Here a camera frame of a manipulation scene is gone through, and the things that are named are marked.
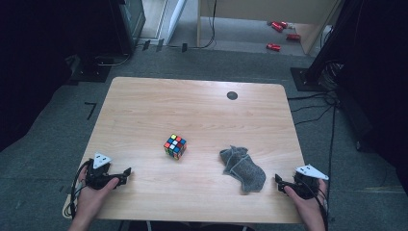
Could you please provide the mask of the multicoloured puzzle cube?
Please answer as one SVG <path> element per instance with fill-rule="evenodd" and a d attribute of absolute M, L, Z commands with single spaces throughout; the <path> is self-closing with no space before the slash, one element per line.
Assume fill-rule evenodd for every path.
<path fill-rule="evenodd" d="M 165 153 L 176 160 L 183 156 L 186 147 L 187 141 L 175 134 L 172 134 L 164 143 Z"/>

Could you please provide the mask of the grey microfibre cloth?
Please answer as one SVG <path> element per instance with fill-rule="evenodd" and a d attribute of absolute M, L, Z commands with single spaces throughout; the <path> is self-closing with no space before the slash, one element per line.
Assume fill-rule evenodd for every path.
<path fill-rule="evenodd" d="M 240 181 L 244 193 L 257 193 L 263 188 L 266 174 L 252 161 L 247 148 L 231 145 L 221 150 L 219 156 L 224 163 L 223 173 Z"/>

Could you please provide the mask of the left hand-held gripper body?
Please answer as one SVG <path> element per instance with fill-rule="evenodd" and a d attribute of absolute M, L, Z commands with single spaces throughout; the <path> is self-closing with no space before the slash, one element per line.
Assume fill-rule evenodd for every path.
<path fill-rule="evenodd" d="M 99 152 L 94 154 L 94 158 L 89 160 L 86 173 L 86 185 L 95 189 L 103 189 L 112 179 L 108 173 L 111 166 L 111 158 Z"/>

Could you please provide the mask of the black curtain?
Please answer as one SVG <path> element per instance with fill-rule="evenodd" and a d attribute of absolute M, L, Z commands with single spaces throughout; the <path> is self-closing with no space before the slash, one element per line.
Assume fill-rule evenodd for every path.
<path fill-rule="evenodd" d="M 96 66 L 86 39 L 109 0 L 0 0 L 0 152 L 24 137 L 71 76 L 66 59 Z"/>
<path fill-rule="evenodd" d="M 408 0 L 350 0 L 338 77 L 351 98 L 356 135 L 395 167 L 408 195 Z"/>

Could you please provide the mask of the person's right hand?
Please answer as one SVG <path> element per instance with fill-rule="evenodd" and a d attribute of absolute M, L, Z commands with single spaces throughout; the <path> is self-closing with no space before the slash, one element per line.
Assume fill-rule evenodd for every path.
<path fill-rule="evenodd" d="M 286 194 L 293 201 L 296 210 L 299 212 L 303 222 L 323 221 L 319 203 L 314 199 L 303 199 L 290 187 L 285 188 Z"/>

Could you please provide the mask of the white board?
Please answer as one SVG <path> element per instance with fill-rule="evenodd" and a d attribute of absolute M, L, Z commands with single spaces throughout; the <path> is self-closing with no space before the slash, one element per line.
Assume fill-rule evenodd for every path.
<path fill-rule="evenodd" d="M 169 20 L 169 27 L 168 27 L 168 31 L 167 31 L 167 38 L 166 38 L 166 42 L 170 43 L 173 34 L 175 32 L 175 29 L 178 25 L 179 19 L 183 13 L 183 10 L 185 8 L 187 4 L 187 0 L 178 0 L 177 4 L 175 6 L 175 9 L 171 15 L 171 18 Z"/>

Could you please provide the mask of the flat black stand base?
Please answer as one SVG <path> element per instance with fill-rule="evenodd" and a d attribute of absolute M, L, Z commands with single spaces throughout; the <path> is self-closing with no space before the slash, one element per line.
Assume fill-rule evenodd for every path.
<path fill-rule="evenodd" d="M 319 75 L 311 69 L 291 67 L 290 71 L 298 91 L 325 91 L 319 82 Z"/>
<path fill-rule="evenodd" d="M 109 65 L 100 64 L 95 59 L 80 59 L 74 68 L 70 81 L 105 83 L 110 70 Z"/>

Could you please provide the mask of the black glass-front cabinet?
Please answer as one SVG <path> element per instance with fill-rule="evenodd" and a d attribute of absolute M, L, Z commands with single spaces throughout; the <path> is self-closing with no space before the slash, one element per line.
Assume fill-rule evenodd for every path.
<path fill-rule="evenodd" d="M 110 0 L 116 37 L 122 54 L 132 54 L 145 23 L 141 0 Z"/>

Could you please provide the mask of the person's left hand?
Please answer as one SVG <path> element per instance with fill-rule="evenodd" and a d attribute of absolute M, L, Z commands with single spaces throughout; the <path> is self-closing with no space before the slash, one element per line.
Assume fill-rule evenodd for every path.
<path fill-rule="evenodd" d="M 119 180 L 114 177 L 101 190 L 84 187 L 78 197 L 75 219 L 92 221 L 118 182 Z"/>

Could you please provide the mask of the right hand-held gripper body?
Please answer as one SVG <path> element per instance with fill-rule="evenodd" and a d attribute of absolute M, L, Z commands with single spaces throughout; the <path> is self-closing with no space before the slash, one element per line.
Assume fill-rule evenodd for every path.
<path fill-rule="evenodd" d="M 310 199 L 319 193 L 318 180 L 328 180 L 329 176 L 317 168 L 307 165 L 297 167 L 293 179 L 297 186 L 296 193 L 303 199 Z"/>

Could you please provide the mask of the black stand post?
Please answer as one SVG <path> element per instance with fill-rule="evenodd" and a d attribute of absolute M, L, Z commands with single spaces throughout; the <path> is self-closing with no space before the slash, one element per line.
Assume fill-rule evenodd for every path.
<path fill-rule="evenodd" d="M 364 0 L 345 0 L 334 29 L 311 66 L 305 71 L 304 83 L 316 85 L 329 64 L 341 64 L 355 44 L 359 16 Z"/>

